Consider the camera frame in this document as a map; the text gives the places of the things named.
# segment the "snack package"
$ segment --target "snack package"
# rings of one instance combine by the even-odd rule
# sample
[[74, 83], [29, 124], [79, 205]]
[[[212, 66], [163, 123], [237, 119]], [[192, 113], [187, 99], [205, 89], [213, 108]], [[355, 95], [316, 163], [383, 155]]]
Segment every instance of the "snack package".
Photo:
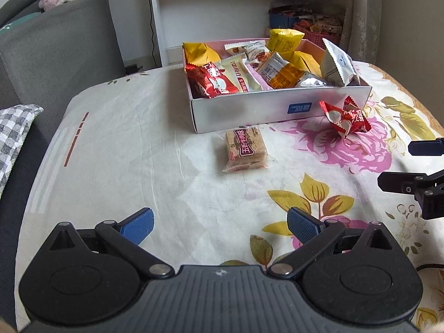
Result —
[[227, 57], [215, 65], [223, 72], [228, 79], [237, 86], [240, 92], [262, 91], [261, 84], [254, 78], [245, 66], [245, 53]]
[[216, 97], [225, 94], [234, 94], [239, 89], [225, 76], [212, 62], [204, 66], [187, 64], [185, 70], [188, 73], [190, 83], [203, 97]]
[[262, 90], [273, 90], [273, 88], [268, 85], [265, 80], [263, 79], [263, 77], [261, 75], [258, 74], [257, 71], [255, 71], [251, 65], [245, 65], [248, 69], [248, 71], [250, 72], [250, 74], [252, 74], [252, 76], [256, 79], [256, 81], [261, 84], [262, 86]]
[[293, 29], [272, 29], [267, 48], [272, 52], [296, 51], [304, 33]]
[[221, 59], [216, 51], [200, 42], [184, 42], [183, 50], [187, 64], [202, 66]]
[[225, 173], [267, 166], [267, 148], [258, 128], [227, 131], [225, 141], [228, 153], [228, 163], [223, 170]]
[[245, 64], [251, 65], [255, 70], [257, 70], [271, 55], [270, 50], [265, 46], [265, 40], [225, 44], [225, 50], [230, 55], [244, 52], [247, 57]]
[[342, 24], [335, 16], [313, 15], [313, 26], [316, 26], [320, 32], [328, 32], [331, 34], [341, 34]]
[[234, 42], [232, 44], [225, 44], [225, 51], [230, 55], [237, 55], [242, 52], [245, 52], [245, 47], [251, 44], [259, 42], [265, 45], [265, 40], [254, 40], [254, 41], [243, 41], [243, 42]]
[[360, 85], [358, 73], [347, 53], [327, 39], [322, 39], [326, 52], [321, 61], [323, 79], [334, 86]]
[[280, 56], [297, 68], [309, 71], [318, 77], [322, 77], [319, 64], [310, 54], [302, 51], [289, 51], [280, 53]]
[[362, 110], [356, 106], [356, 103], [350, 96], [345, 98], [343, 109], [330, 105], [325, 101], [319, 101], [319, 105], [329, 122], [332, 123], [334, 129], [338, 131], [343, 139], [350, 133], [367, 133], [372, 129]]
[[315, 74], [312, 74], [308, 71], [304, 72], [304, 75], [301, 77], [301, 79], [297, 82], [297, 84], [294, 87], [321, 87], [321, 86], [329, 86], [327, 81], [322, 80], [320, 77], [316, 76]]
[[273, 89], [294, 87], [304, 75], [304, 70], [285, 61], [277, 52], [259, 68], [258, 73]]

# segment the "metal screw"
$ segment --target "metal screw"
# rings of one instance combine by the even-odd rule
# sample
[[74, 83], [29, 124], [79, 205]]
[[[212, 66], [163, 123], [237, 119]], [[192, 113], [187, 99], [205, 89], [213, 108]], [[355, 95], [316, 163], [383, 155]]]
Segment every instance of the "metal screw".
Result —
[[150, 266], [150, 273], [153, 275], [165, 275], [168, 274], [171, 270], [170, 266], [167, 266], [166, 264], [154, 264], [153, 266]]
[[290, 264], [277, 263], [271, 266], [271, 271], [275, 274], [287, 275], [293, 271], [293, 267]]

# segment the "sofa cushion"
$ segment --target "sofa cushion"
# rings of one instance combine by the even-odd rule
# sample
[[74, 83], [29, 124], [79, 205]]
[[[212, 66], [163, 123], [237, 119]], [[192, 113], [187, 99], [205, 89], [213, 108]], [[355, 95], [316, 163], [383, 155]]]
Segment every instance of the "sofa cushion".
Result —
[[40, 15], [41, 12], [34, 12], [32, 14], [20, 17], [20, 19], [14, 20], [8, 24], [6, 24], [5, 26], [3, 26], [2, 28], [0, 28], [0, 35], [5, 34], [9, 31], [11, 31], [14, 26], [18, 26], [20, 24], [23, 24], [24, 22], [32, 19], [33, 17], [36, 17], [37, 15]]

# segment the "red snack wrapper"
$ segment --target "red snack wrapper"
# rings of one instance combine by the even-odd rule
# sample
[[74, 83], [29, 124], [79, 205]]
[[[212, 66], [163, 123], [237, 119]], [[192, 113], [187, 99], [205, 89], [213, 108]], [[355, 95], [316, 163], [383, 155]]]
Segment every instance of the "red snack wrapper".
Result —
[[356, 103], [350, 96], [345, 98], [343, 109], [330, 105], [325, 101], [319, 101], [319, 105], [334, 129], [344, 139], [350, 133], [367, 133], [372, 128], [362, 110], [356, 106]]
[[216, 97], [218, 95], [233, 94], [239, 89], [223, 74], [214, 63], [209, 62], [203, 66], [187, 64], [185, 71], [196, 90], [204, 97]]

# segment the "table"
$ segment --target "table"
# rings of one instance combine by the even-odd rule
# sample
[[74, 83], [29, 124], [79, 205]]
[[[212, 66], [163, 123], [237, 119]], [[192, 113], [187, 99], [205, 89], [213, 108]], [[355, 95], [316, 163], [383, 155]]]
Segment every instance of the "table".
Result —
[[[412, 139], [444, 136], [434, 117], [375, 66], [356, 63], [374, 87], [368, 133], [341, 140], [325, 118], [259, 126], [267, 169], [223, 173], [223, 135], [195, 134], [183, 70], [170, 66], [123, 77], [74, 97], [42, 161], [19, 237], [16, 287], [59, 221], [92, 228], [144, 206], [154, 231], [141, 246], [177, 270], [182, 264], [260, 264], [266, 268], [300, 242], [286, 226], [298, 206], [348, 227], [382, 221], [414, 266], [444, 263], [443, 222], [424, 221], [412, 196], [384, 193], [385, 170], [436, 172], [443, 157], [413, 157]], [[420, 272], [424, 297], [414, 323], [443, 314], [444, 271]], [[16, 294], [17, 326], [27, 318]]]

